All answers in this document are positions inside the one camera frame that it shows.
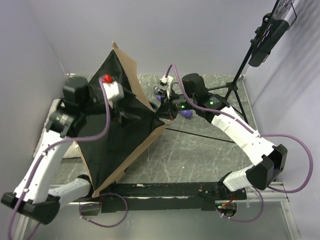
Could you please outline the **tan fabric pet tent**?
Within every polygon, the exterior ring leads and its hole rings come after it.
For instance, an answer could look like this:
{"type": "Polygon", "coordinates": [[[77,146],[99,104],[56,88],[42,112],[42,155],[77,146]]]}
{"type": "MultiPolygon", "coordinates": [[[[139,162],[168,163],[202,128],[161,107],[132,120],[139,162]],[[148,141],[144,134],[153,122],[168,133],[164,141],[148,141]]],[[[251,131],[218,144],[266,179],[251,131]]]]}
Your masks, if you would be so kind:
{"type": "Polygon", "coordinates": [[[137,63],[123,52],[116,42],[97,72],[88,82],[90,92],[96,97],[91,103],[86,124],[80,137],[102,132],[106,125],[106,113],[99,77],[110,75],[123,87],[120,101],[133,105],[135,120],[120,125],[113,121],[110,108],[110,124],[106,135],[96,141],[78,143],[80,156],[87,169],[95,194],[120,180],[126,169],[163,133],[166,124],[156,117],[137,76],[137,63]]]}

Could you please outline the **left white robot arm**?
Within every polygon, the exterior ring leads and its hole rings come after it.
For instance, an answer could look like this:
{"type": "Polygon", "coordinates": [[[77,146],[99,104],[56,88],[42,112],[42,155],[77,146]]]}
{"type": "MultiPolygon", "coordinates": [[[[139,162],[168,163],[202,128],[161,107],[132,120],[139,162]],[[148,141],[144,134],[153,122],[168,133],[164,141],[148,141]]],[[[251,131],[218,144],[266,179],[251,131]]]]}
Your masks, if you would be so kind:
{"type": "Polygon", "coordinates": [[[72,143],[93,142],[106,135],[110,126],[110,108],[124,98],[124,88],[114,77],[107,74],[98,78],[102,91],[106,123],[102,132],[79,137],[86,124],[86,117],[96,102],[85,77],[74,76],[63,87],[63,97],[49,117],[38,152],[25,177],[13,192],[6,192],[1,203],[40,224],[47,225],[59,210],[69,203],[85,198],[95,200],[99,195],[97,186],[87,177],[76,178],[71,183],[51,189],[54,178],[66,151],[72,143]]]}

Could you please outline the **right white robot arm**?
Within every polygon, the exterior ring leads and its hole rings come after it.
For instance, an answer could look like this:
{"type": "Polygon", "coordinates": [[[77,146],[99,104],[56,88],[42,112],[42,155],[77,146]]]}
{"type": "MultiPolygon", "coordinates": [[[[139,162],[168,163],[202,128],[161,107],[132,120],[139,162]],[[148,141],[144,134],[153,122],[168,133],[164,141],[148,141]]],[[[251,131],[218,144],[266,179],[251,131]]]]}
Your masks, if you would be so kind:
{"type": "Polygon", "coordinates": [[[237,190],[255,187],[265,190],[284,170],[288,150],[275,145],[250,127],[235,109],[218,94],[208,91],[202,76],[190,73],[182,78],[183,94],[173,90],[173,77],[164,75],[154,88],[160,95],[160,107],[156,115],[174,120],[181,111],[194,110],[196,114],[220,129],[248,156],[251,165],[227,173],[220,179],[219,196],[230,199],[237,190]]]}

